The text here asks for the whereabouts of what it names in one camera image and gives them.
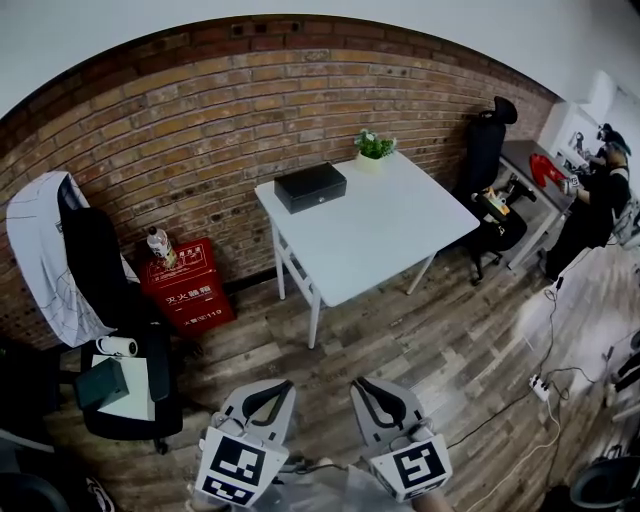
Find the red box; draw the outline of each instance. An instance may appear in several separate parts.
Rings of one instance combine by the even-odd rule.
[[[235,320],[222,291],[209,240],[201,238],[174,250],[178,261],[173,268],[165,269],[158,259],[145,263],[140,276],[143,292],[186,337]]]

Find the white cable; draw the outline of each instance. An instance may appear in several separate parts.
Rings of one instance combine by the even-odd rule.
[[[467,509],[467,512],[471,512],[474,508],[476,508],[478,505],[480,505],[480,503],[482,503],[483,501],[489,499],[494,492],[496,492],[498,490],[498,487],[500,487],[503,483],[505,483],[510,477],[511,475],[513,475],[518,468],[524,464],[527,460],[529,460],[529,458],[536,453],[538,450],[543,449],[543,448],[549,448],[550,446],[553,446],[555,444],[555,442],[558,440],[558,438],[560,437],[560,423],[558,422],[558,420],[556,420],[553,417],[553,413],[551,412],[551,403],[549,402],[549,400],[547,400],[547,409],[549,409],[549,417],[553,420],[553,422],[558,425],[558,433],[556,434],[556,437],[553,438],[553,441],[551,441],[548,444],[541,444],[539,446],[536,446],[533,450],[531,450],[531,453],[529,455],[527,455],[524,459],[522,459],[520,462],[518,462],[518,464],[516,464],[516,467],[514,467],[511,472],[505,476],[502,481],[496,485],[489,494],[487,494],[484,498],[476,501],[473,505],[471,505],[471,507],[469,507]]]

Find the power outlet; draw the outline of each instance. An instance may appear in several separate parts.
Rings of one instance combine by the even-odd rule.
[[[529,379],[529,387],[533,389],[533,392],[542,402],[549,400],[549,388],[545,386],[538,375],[534,374],[533,377]]]

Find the chair armrest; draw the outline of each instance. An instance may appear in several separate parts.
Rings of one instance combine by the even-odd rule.
[[[169,333],[151,325],[142,336],[147,357],[149,393],[151,400],[159,402],[171,394],[171,343]]]
[[[500,210],[498,210],[491,201],[484,197],[483,194],[476,194],[473,199],[498,222],[506,222],[507,217]]]

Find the plastic bottle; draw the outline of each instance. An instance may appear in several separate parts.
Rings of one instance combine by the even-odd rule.
[[[171,247],[171,242],[167,233],[163,229],[157,229],[155,226],[149,228],[149,235],[147,236],[147,245],[153,254],[163,260],[164,268],[172,268],[178,256],[176,251]]]

